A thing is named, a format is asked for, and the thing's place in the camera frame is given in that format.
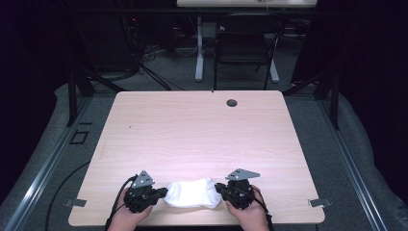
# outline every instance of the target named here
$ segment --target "dark background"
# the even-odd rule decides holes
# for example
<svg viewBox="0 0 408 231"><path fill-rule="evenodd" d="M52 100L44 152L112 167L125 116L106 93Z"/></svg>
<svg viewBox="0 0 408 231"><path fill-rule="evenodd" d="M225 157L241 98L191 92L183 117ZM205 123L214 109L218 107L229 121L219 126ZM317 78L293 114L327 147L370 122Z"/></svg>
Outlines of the dark background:
<svg viewBox="0 0 408 231"><path fill-rule="evenodd" d="M390 188L408 203L408 16L403 13L406 8L402 2L319 0L318 12L358 14L311 22L293 81L306 80L341 64L341 93L366 128L375 165ZM3 201L52 115L54 90L67 82L72 67L81 64L89 69L127 70L135 63L117 28L118 20L93 28L89 22L72 24L45 13L42 3L35 1L0 4ZM91 33L94 39L83 41L81 33ZM111 36L102 38L98 33ZM106 46L104 57L95 57L85 42Z"/></svg>

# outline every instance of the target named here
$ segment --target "metal rail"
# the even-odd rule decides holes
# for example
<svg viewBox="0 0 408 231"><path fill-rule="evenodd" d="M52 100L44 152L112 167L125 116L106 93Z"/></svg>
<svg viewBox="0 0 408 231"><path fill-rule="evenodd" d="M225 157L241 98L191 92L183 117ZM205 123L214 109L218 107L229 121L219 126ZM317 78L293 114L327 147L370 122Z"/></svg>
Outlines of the metal rail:
<svg viewBox="0 0 408 231"><path fill-rule="evenodd" d="M76 127L79 123L79 118L84 114L85 110L89 106L90 101L90 98L85 97L84 101L80 104L78 109L78 118L74 121L72 126L65 128L65 131L63 132L56 148L54 149L54 152L45 161L37 177L34 179L29 190L15 210L12 218L6 226L6 230L23 229L25 222L31 215L31 212L35 208L42 192L44 191L47 183L51 179L52 174L57 168L57 165L60 162L61 157L63 156L63 151L67 142L69 141L69 138L72 137L72 135L75 133Z"/></svg>

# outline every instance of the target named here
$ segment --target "chair leg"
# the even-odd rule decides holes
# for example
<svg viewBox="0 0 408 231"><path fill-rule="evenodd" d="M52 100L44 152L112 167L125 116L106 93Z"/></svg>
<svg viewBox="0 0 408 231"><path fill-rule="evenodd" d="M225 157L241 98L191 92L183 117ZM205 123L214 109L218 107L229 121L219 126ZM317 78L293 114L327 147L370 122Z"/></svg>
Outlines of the chair leg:
<svg viewBox="0 0 408 231"><path fill-rule="evenodd" d="M264 90L267 89L268 82L269 82L270 78L271 78L271 75L270 75L270 64L269 64L269 65L267 65L267 77L265 78L265 82L264 82Z"/></svg>
<svg viewBox="0 0 408 231"><path fill-rule="evenodd" d="M217 89L217 61L214 62L214 83L213 90Z"/></svg>

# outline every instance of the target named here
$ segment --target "table top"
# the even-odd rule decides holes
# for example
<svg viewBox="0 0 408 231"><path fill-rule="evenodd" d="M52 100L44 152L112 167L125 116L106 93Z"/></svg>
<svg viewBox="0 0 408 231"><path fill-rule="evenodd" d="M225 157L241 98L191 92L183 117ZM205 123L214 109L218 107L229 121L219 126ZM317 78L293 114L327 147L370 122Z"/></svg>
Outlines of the table top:
<svg viewBox="0 0 408 231"><path fill-rule="evenodd" d="M313 8L318 0L177 0L178 7Z"/></svg>
<svg viewBox="0 0 408 231"><path fill-rule="evenodd" d="M230 107L227 101L237 101ZM212 178L236 168L261 174L273 223L319 223L318 194L280 91L133 91L116 96L69 223L104 225L121 185L146 170L154 189ZM215 209L180 209L160 199L140 225L238 224L221 201Z"/></svg>

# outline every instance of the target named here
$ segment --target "white table leg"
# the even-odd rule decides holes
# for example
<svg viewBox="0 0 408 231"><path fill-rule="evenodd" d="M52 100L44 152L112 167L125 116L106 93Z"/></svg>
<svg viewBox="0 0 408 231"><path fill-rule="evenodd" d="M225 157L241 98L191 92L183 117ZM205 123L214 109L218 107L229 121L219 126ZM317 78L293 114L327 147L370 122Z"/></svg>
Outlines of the white table leg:
<svg viewBox="0 0 408 231"><path fill-rule="evenodd" d="M203 36L202 36L202 22L201 17L197 18L197 66L195 67L195 81L203 81L203 68L204 68L204 51L203 51Z"/></svg>

